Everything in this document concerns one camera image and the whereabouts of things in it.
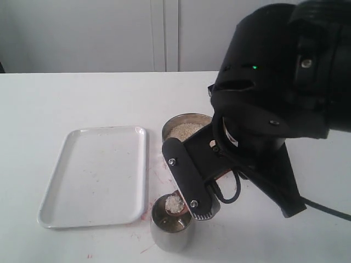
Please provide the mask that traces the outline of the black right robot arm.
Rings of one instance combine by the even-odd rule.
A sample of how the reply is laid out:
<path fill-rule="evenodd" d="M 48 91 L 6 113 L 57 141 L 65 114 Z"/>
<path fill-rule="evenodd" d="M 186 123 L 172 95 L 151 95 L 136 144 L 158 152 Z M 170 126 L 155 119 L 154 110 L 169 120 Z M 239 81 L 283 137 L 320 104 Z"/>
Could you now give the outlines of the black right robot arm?
<path fill-rule="evenodd" d="M 249 180 L 286 218 L 313 207 L 350 215 L 299 193 L 285 141 L 350 131 L 350 1 L 277 3 L 242 19 L 213 85 L 210 124 L 162 154 L 193 219 L 209 220 L 228 171 Z"/>

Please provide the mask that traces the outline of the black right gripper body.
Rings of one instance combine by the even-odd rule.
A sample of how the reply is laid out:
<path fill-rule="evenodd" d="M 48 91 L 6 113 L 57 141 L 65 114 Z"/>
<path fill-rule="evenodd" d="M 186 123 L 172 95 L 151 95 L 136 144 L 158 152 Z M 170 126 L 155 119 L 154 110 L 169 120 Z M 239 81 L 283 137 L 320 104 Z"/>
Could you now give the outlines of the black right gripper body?
<path fill-rule="evenodd" d="M 284 143 L 283 138 L 251 133 L 223 118 L 220 126 L 212 122 L 185 140 L 184 146 L 205 184 L 213 184 L 232 169 L 262 191 L 270 192 L 265 164 Z"/>

